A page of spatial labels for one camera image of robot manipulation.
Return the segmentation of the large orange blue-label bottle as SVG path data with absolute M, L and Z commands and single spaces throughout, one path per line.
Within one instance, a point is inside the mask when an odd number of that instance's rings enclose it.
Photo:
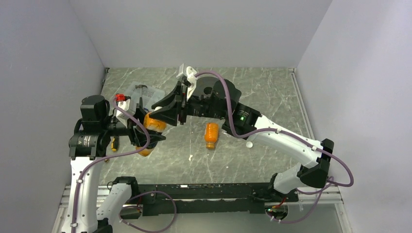
M 143 126 L 150 135 L 150 144 L 145 149 L 138 152 L 138 154 L 143 157 L 149 156 L 157 146 L 157 143 L 166 139 L 162 133 L 165 131 L 167 124 L 163 121 L 152 118 L 150 114 L 151 112 L 148 112 L 143 121 Z

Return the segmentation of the small orange juice bottle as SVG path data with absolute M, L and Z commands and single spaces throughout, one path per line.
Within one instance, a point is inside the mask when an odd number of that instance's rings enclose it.
M 206 148 L 214 150 L 219 137 L 219 125 L 217 123 L 208 123 L 205 129 L 204 140 Z

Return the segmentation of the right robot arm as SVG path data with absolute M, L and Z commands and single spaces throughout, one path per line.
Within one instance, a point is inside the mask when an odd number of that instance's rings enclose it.
M 323 188 L 329 182 L 333 142 L 312 140 L 271 121 L 259 111 L 239 102 L 241 92 L 227 79 L 217 78 L 208 93 L 191 95 L 197 88 L 188 79 L 152 105 L 152 118 L 169 125 L 184 124 L 188 116 L 223 119 L 227 134 L 247 141 L 258 141 L 298 161 L 292 168 L 272 176 L 268 196 L 280 201 L 303 185 Z

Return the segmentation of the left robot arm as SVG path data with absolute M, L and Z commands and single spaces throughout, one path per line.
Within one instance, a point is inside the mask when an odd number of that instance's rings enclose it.
M 64 233 L 110 233 L 125 203 L 135 203 L 140 189 L 135 177 L 117 177 L 103 203 L 97 205 L 99 177 L 106 149 L 116 136 L 128 136 L 136 153 L 147 156 L 165 140 L 166 123 L 151 118 L 141 104 L 117 95 L 115 108 L 101 95 L 82 100 L 82 117 L 69 140 L 71 188 Z

